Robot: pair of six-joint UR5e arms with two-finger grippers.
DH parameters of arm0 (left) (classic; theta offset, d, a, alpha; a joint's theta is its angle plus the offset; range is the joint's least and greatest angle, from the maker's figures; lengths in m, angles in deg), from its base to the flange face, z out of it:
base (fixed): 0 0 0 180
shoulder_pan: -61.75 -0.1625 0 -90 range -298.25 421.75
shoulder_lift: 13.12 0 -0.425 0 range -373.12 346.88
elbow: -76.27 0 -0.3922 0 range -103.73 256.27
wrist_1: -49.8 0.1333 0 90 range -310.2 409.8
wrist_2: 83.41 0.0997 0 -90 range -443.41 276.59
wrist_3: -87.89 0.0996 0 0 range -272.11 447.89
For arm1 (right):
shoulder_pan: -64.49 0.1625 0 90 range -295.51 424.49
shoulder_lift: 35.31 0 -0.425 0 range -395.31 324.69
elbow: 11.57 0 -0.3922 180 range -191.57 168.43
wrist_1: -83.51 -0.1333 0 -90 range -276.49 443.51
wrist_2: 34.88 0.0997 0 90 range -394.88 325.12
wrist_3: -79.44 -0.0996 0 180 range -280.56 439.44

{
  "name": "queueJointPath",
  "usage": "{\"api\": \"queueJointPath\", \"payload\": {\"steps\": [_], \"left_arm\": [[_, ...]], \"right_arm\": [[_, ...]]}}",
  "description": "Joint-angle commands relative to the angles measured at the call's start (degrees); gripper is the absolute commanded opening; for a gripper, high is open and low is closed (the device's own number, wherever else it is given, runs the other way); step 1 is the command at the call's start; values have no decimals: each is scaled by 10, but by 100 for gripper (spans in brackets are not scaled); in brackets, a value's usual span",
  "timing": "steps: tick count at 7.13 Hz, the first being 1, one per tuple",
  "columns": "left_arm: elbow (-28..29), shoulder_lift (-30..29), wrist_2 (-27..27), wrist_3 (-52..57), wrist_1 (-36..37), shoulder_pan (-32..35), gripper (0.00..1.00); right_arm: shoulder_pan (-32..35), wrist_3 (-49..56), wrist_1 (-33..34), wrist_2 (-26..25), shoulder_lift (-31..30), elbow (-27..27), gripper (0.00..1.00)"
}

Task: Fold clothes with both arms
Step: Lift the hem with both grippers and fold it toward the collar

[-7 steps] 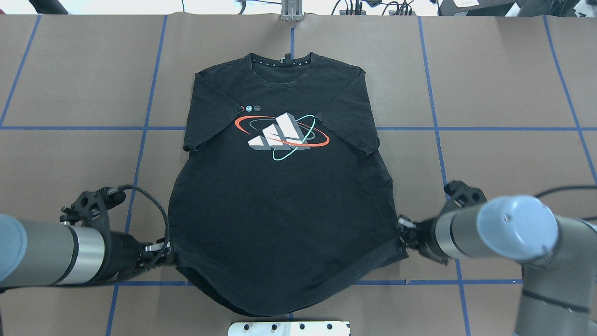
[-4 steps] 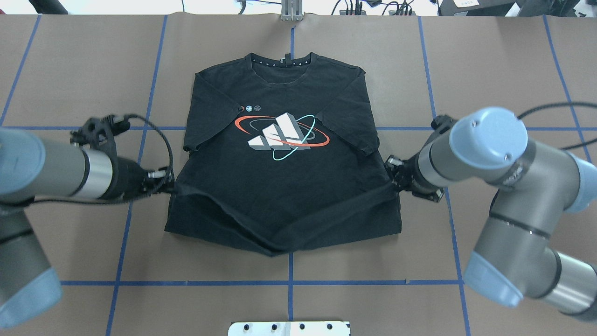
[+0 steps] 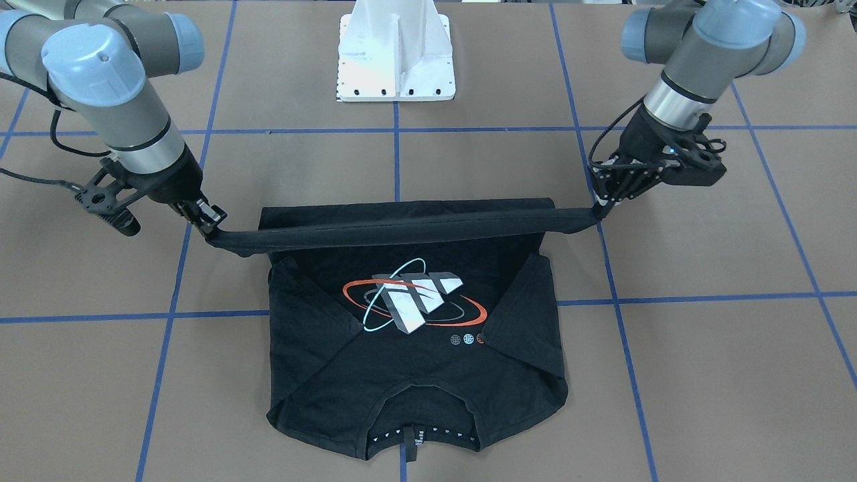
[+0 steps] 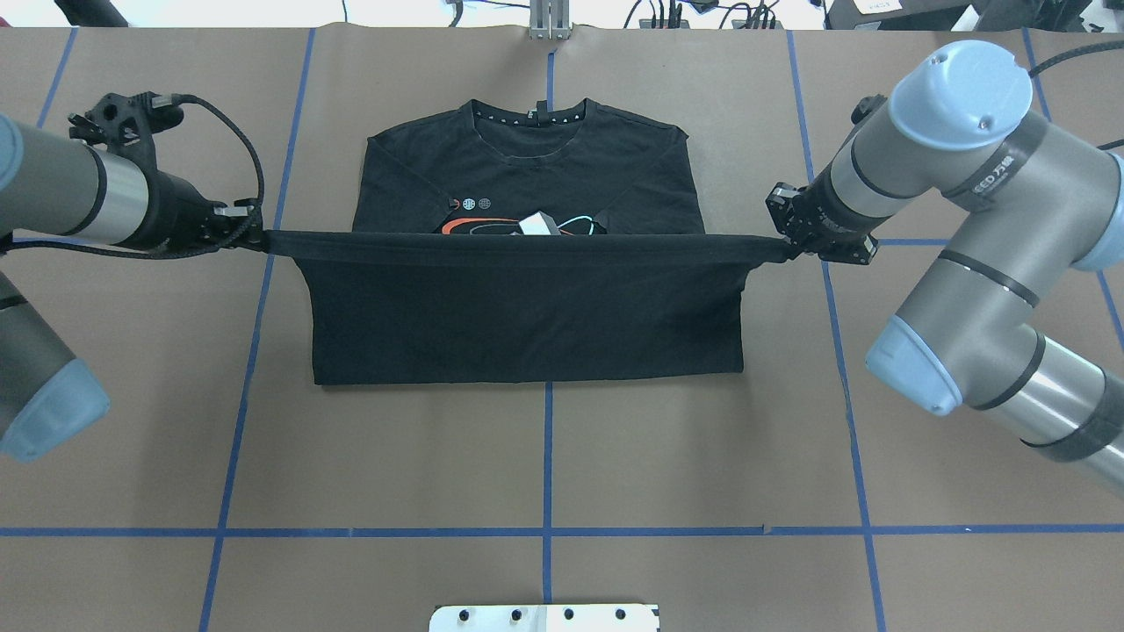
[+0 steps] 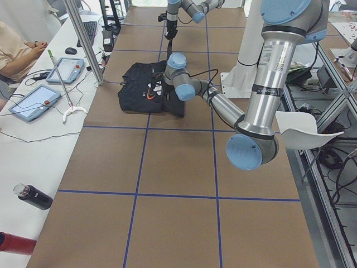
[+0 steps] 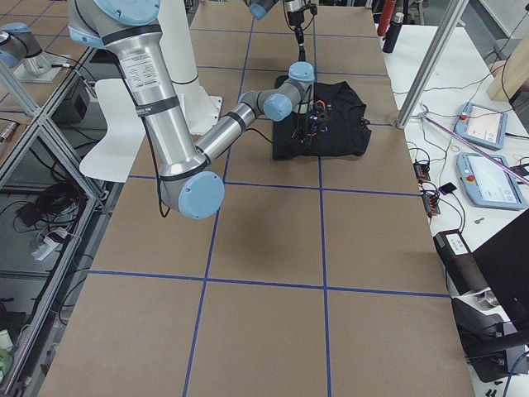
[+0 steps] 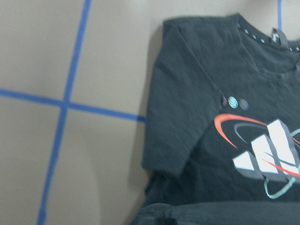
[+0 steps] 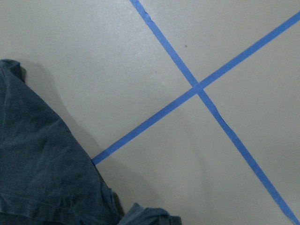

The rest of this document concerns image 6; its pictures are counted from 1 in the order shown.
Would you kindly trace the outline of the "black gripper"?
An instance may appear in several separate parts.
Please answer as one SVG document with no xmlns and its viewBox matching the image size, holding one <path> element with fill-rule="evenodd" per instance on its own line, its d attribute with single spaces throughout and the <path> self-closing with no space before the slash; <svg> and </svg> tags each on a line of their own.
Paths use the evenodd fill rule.
<svg viewBox="0 0 529 397">
<path fill-rule="evenodd" d="M 313 130 L 313 121 L 312 117 L 314 112 L 305 112 L 298 113 L 296 119 L 296 129 L 295 132 L 297 135 L 311 135 Z"/>
<path fill-rule="evenodd" d="M 302 24 L 305 22 L 304 10 L 297 10 L 295 12 L 288 12 L 288 24 L 294 27 L 294 35 L 298 43 L 298 61 L 306 60 L 306 51 L 304 44 L 304 34 Z"/>
</svg>

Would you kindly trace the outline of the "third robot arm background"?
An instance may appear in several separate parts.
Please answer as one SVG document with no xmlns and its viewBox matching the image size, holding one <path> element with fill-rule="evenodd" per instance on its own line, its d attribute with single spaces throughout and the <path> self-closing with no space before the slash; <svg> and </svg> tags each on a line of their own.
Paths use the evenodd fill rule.
<svg viewBox="0 0 529 397">
<path fill-rule="evenodd" d="M 50 84 L 59 73 L 52 66 L 52 57 L 43 51 L 29 26 L 22 22 L 1 26 L 1 61 L 23 83 Z"/>
</svg>

